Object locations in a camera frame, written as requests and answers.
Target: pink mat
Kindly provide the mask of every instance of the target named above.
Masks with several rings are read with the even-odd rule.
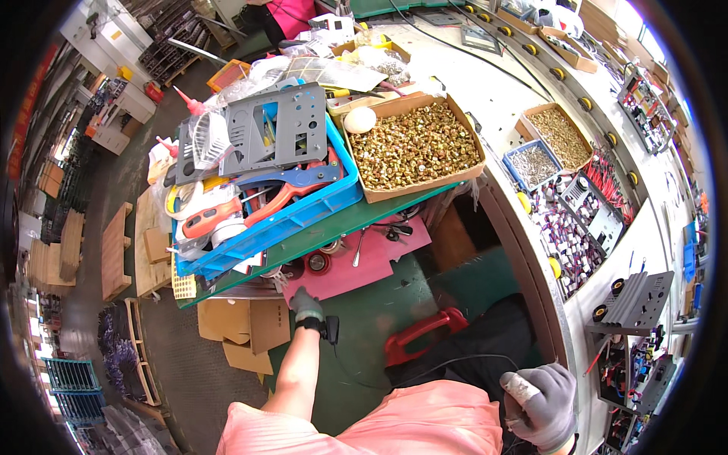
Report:
[[[387,223],[397,219],[399,217],[392,215],[377,222]],[[306,271],[297,280],[291,280],[283,290],[285,300],[289,301],[301,286],[305,286],[312,296],[324,300],[390,276],[394,272],[389,261],[399,259],[432,241],[419,216],[412,218],[409,225],[413,229],[412,235],[400,235],[399,242],[387,240],[384,236],[387,233],[386,227],[370,226],[364,235],[359,267],[352,267],[352,261],[359,245],[361,230],[347,235],[344,238],[346,249],[339,250],[331,258],[331,270],[321,276],[314,276]]]

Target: white ball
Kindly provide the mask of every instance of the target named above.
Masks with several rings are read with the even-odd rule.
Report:
[[[352,134],[368,132],[376,124],[376,114],[366,106],[353,108],[344,118],[344,129]]]

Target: red stool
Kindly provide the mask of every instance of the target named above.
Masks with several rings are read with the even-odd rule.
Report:
[[[436,342],[430,344],[422,351],[413,354],[405,352],[405,346],[427,332],[433,331],[443,325],[447,325],[450,328],[450,334],[459,332],[468,326],[467,320],[457,308],[448,307],[442,309],[436,314],[410,325],[405,330],[391,335],[387,339],[387,342],[384,343],[384,355],[387,357],[387,366],[399,365],[400,363],[416,359],[423,355]]]

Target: green workbench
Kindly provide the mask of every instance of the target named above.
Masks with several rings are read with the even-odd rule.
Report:
[[[429,199],[443,191],[446,191],[460,183],[452,183],[438,188],[419,191],[413,194],[387,199],[373,204],[368,204],[362,199],[351,207],[324,218],[312,224],[297,234],[294,234],[276,245],[268,248],[267,263],[265,266],[253,267],[250,274],[242,274],[234,270],[215,284],[215,290],[203,290],[197,285],[196,298],[181,298],[177,300],[179,308],[187,308],[210,298],[217,293],[228,290],[240,283],[251,280],[260,274],[283,265],[293,259],[300,258],[306,253],[321,248],[323,245],[333,242],[342,235],[351,234],[358,229],[368,226],[375,221],[381,220],[393,213],[406,209],[418,202]]]

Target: gray work glove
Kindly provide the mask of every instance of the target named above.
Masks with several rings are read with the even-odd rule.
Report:
[[[516,436],[541,454],[560,449],[577,430],[572,411],[577,380],[566,368],[551,363],[503,373],[505,423]]]
[[[298,288],[296,294],[288,302],[288,305],[296,312],[296,322],[302,321],[307,317],[315,317],[323,322],[323,308],[318,303],[318,298],[313,298],[306,292],[305,286]]]

